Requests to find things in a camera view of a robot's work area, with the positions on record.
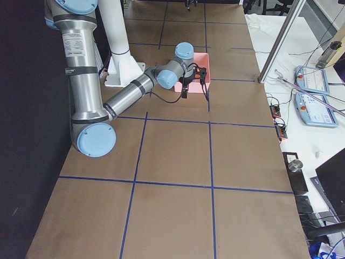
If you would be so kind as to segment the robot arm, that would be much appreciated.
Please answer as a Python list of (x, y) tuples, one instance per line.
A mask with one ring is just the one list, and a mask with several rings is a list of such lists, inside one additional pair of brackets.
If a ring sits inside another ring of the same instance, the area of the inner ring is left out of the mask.
[[(99, 11), (110, 48), (105, 84), (120, 91), (102, 101), (93, 32)], [(71, 119), (72, 142), (82, 154), (101, 157), (116, 143), (110, 122), (149, 93), (155, 85), (172, 88), (192, 74), (194, 48), (179, 43), (168, 64), (146, 67), (131, 55), (119, 1), (46, 1), (45, 20), (62, 34), (75, 111)]]

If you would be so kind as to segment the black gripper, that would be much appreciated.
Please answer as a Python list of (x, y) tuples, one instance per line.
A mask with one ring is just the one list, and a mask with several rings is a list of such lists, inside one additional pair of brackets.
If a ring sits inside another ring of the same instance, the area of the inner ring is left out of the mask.
[[(190, 10), (190, 6), (191, 6), (191, 0), (186, 0), (185, 1), (185, 7), (187, 8), (188, 11), (191, 11)], [(181, 97), (183, 99), (186, 99), (187, 96), (188, 96), (188, 85), (193, 81), (195, 80), (195, 75), (196, 75), (196, 72), (193, 72), (190, 76), (182, 76), (181, 77), (181, 84), (183, 85), (182, 86), (182, 91), (181, 91)]]

